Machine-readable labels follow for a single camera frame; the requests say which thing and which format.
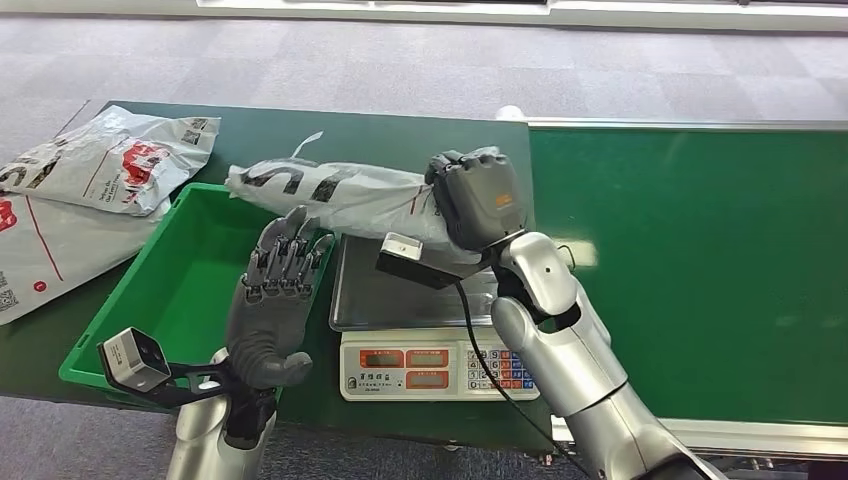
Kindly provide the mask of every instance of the digital scale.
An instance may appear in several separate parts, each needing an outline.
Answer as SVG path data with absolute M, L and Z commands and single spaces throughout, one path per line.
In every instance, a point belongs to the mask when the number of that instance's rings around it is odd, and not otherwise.
M 492 375 L 514 400 L 539 391 L 518 355 L 491 326 L 474 329 Z M 464 328 L 345 332 L 339 355 L 339 390 L 345 400 L 504 400 L 483 370 Z
M 344 236 L 330 327 L 342 332 L 339 391 L 362 401 L 498 401 L 474 354 L 456 290 L 433 290 L 374 268 L 381 242 Z M 538 398 L 530 374 L 492 327 L 497 294 L 491 270 L 462 282 L 481 353 L 515 400 Z

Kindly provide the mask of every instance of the green table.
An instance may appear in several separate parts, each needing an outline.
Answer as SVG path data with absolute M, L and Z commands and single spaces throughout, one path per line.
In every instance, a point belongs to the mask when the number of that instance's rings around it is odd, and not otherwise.
M 220 183 L 229 163 L 287 156 L 318 130 L 324 138 L 304 156 L 319 161 L 409 169 L 447 148 L 497 144 L 519 162 L 532 152 L 536 223 L 575 247 L 576 273 L 613 349 L 658 416 L 777 428 L 764 435 L 797 426 L 841 439 L 828 443 L 827 454 L 848 452 L 846 125 L 531 122 L 528 130 L 499 122 L 124 106 L 223 116 L 212 161 L 195 178 L 210 183 Z M 62 383 L 56 371 L 122 273 L 117 268 L 0 327 L 0 394 L 115 406 Z M 304 345 L 315 371 L 284 394 L 282 421 L 548 450 L 502 403 L 344 402 L 339 337 L 326 322 L 330 293 L 321 286 Z M 19 374 L 22 364 L 26 375 Z M 547 424 L 543 402 L 523 405 Z M 800 444 L 787 438 L 787 449 Z M 793 451 L 822 455 L 823 448 Z
M 435 153 L 499 145 L 514 161 L 529 163 L 527 127 L 521 123 L 390 117 L 231 107 L 116 102 L 135 113 L 165 117 L 221 116 L 221 134 L 209 164 L 192 180 L 223 183 L 230 164 L 287 157 L 309 135 L 304 158 L 319 162 L 350 161 L 423 171 Z M 524 186 L 532 190 L 526 175 Z M 63 383 L 59 365 L 103 301 L 123 275 L 122 265 L 24 318 L 0 327 L 0 394 L 58 402 L 136 408 L 104 394 Z M 528 451 L 550 448 L 505 403 L 348 403 L 338 390 L 339 334 L 329 329 L 332 285 L 324 282 L 308 322 L 303 349 L 315 364 L 310 378 L 283 393 L 278 421 L 338 427 L 373 435 L 434 442 L 514 447 Z M 20 374 L 17 365 L 28 364 Z M 541 424 L 549 411 L 541 400 L 525 403 Z

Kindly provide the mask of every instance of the gray printed package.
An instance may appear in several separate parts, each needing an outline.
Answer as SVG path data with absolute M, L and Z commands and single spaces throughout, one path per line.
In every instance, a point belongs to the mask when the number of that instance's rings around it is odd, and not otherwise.
M 454 261 L 476 263 L 479 255 L 451 242 L 424 175 L 358 163 L 318 164 L 298 158 L 304 140 L 289 158 L 265 160 L 249 168 L 231 166 L 226 186 L 233 196 L 284 215 L 306 205 L 321 227 L 337 233 L 382 240 L 396 232 L 447 253 Z M 427 167 L 422 159 L 421 170 Z
M 206 165 L 220 122 L 111 106 L 0 168 L 0 190 L 145 216 Z
M 134 217 L 0 194 L 0 325 L 135 255 L 170 206 Z

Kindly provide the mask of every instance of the white scale body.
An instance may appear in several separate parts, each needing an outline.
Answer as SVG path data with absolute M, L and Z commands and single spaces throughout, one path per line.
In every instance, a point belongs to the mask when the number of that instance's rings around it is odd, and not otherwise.
M 510 397 L 538 398 L 533 379 L 494 328 L 479 326 L 474 333 Z M 504 400 L 480 366 L 468 331 L 453 327 L 342 333 L 339 389 L 351 402 Z

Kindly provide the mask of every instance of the gray carpet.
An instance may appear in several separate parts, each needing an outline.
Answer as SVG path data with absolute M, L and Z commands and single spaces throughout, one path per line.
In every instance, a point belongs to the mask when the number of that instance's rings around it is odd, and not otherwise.
M 848 38 L 0 17 L 0 164 L 87 99 L 492 118 L 848 120 Z M 161 478 L 174 419 L 0 398 L 0 478 Z M 520 453 L 278 429 L 263 478 L 578 478 Z

